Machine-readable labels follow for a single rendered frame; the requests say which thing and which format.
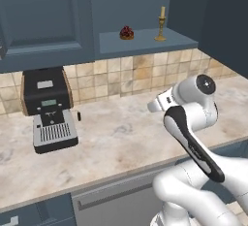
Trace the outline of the blue closed wall cabinet door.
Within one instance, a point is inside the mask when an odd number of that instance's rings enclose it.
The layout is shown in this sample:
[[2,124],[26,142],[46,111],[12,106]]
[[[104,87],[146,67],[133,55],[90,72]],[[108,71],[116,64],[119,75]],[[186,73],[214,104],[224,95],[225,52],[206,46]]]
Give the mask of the blue closed wall cabinet door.
[[91,0],[0,0],[0,74],[93,59]]

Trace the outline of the blue open wall cabinet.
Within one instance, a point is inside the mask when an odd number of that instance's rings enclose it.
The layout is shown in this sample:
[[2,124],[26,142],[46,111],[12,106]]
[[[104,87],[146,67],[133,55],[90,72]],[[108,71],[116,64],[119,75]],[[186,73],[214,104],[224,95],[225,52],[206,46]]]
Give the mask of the blue open wall cabinet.
[[[195,48],[206,0],[91,0],[91,5],[95,57],[109,59]],[[157,42],[162,6],[166,7],[166,40]],[[125,25],[133,29],[133,40],[119,37]]]

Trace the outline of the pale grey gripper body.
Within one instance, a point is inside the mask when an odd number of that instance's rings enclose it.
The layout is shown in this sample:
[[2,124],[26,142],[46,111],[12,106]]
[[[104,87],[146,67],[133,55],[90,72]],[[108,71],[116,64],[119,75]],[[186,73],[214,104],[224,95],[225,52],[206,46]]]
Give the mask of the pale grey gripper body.
[[154,100],[147,104],[147,108],[152,112],[163,112],[165,110],[165,101],[160,96],[157,96]]

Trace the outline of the blue open cabinet door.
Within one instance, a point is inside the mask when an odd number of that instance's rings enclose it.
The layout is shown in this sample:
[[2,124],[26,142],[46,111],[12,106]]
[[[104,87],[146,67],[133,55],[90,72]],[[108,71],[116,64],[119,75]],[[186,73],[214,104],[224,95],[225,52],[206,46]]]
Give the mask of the blue open cabinet door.
[[199,49],[248,80],[248,0],[207,0]]

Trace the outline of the black and silver coffee machine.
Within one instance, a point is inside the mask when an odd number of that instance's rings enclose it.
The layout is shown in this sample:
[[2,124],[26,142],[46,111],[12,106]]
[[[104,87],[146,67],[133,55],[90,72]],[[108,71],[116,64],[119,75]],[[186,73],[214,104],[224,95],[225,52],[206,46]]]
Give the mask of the black and silver coffee machine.
[[23,71],[20,102],[33,117],[33,147],[43,154],[78,144],[72,89],[62,66]]

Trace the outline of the cream candle in gold holder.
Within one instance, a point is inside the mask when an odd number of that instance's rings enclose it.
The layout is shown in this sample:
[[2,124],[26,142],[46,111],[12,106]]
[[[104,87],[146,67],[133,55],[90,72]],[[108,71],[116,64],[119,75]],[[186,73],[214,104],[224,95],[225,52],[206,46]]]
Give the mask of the cream candle in gold holder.
[[163,36],[163,27],[166,21],[166,7],[165,6],[161,7],[161,13],[158,19],[159,19],[159,33],[154,38],[154,40],[157,42],[164,42],[166,40],[166,38]]

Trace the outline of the dark red cupcake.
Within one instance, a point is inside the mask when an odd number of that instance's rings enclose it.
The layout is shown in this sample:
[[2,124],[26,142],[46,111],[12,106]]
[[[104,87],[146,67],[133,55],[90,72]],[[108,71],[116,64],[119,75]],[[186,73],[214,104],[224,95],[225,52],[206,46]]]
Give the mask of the dark red cupcake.
[[119,33],[119,37],[122,40],[133,40],[134,39],[134,31],[131,27],[129,27],[128,25],[125,25],[120,33]]

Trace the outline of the grey dishwasher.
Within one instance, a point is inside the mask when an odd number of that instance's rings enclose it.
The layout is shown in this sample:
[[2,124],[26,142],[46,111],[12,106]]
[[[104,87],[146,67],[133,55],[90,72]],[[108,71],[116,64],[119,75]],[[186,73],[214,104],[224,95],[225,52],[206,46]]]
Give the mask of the grey dishwasher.
[[73,192],[72,202],[77,226],[149,226],[153,216],[162,208],[162,202],[155,196],[152,187],[85,210],[78,210],[78,201],[84,205],[152,183],[165,169],[166,167],[162,167]]

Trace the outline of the blue base cabinet door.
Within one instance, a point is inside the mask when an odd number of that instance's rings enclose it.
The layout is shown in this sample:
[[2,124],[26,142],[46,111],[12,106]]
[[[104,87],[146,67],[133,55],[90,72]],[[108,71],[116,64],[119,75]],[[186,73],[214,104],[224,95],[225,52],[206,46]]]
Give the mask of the blue base cabinet door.
[[16,215],[17,226],[77,226],[70,194],[0,212],[0,225]]

